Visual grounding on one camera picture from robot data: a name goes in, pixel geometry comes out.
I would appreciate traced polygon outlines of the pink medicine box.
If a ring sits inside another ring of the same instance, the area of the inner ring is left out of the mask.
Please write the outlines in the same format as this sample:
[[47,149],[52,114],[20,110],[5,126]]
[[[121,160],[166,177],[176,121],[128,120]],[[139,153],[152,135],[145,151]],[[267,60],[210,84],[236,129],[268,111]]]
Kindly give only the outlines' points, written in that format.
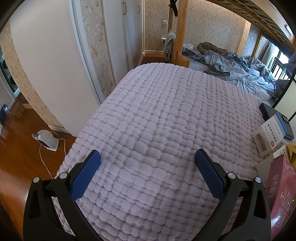
[[270,209],[271,239],[274,239],[294,206],[295,170],[287,156],[281,155],[272,161],[265,191]]

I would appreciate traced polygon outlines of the white barcode medicine box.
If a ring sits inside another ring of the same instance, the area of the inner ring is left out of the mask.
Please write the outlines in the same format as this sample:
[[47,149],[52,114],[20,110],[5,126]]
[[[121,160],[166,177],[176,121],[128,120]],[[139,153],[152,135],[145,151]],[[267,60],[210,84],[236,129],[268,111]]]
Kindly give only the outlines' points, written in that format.
[[259,152],[259,156],[273,151],[287,134],[287,127],[281,114],[276,112],[271,118],[259,126],[251,136]]

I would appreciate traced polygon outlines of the white floor fan device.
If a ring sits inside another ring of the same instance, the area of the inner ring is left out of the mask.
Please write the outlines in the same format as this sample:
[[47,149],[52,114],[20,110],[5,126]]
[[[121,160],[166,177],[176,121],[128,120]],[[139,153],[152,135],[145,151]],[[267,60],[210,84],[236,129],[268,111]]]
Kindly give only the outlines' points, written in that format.
[[59,139],[54,137],[48,130],[40,130],[37,133],[33,133],[32,137],[47,150],[56,151],[58,149]]

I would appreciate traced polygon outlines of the lavender quilted blanket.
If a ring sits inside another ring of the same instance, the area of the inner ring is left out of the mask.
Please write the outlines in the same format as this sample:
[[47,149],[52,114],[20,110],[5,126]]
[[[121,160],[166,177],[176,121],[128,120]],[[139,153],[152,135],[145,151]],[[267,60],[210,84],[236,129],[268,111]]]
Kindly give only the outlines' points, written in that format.
[[191,240],[218,204],[194,163],[256,176],[260,99],[214,76],[164,63],[130,71],[82,129],[59,171],[92,150],[101,164],[79,208],[104,240]]

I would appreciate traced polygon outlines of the shoji sliding screen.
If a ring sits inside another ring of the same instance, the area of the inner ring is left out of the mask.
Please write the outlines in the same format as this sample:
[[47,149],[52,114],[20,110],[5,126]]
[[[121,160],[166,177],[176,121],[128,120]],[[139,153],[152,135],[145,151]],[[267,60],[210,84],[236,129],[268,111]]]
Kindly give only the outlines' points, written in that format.
[[289,121],[295,117],[295,105],[296,105],[296,85],[295,78],[291,79],[283,93],[277,99],[273,108],[282,113],[288,118]]

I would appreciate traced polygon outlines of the rumpled blue grey bedding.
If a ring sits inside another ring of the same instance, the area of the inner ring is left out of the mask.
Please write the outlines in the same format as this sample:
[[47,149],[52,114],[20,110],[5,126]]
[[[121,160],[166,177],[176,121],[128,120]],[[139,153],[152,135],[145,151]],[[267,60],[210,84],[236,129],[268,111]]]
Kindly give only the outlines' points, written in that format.
[[189,68],[225,80],[262,101],[280,97],[271,70],[256,57],[242,57],[208,42],[185,43],[182,55],[189,58]]

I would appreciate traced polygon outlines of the white wardrobe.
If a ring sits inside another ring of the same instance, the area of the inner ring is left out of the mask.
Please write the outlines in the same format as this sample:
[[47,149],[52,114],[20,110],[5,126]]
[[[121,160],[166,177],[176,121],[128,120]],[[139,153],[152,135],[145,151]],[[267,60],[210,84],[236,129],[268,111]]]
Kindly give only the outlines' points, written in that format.
[[142,63],[144,1],[103,1],[107,46],[115,83]]

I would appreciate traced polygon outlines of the wooden bunk bed post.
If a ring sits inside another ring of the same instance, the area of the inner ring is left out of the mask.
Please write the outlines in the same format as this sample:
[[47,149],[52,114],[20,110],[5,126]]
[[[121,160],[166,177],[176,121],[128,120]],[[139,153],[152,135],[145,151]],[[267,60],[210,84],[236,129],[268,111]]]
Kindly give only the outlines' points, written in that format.
[[168,31],[172,28],[173,16],[177,18],[176,38],[173,40],[171,49],[170,63],[184,66],[186,68],[190,65],[188,57],[182,55],[183,42],[185,37],[186,19],[187,19],[187,6],[188,1],[172,1],[169,4],[169,27]]

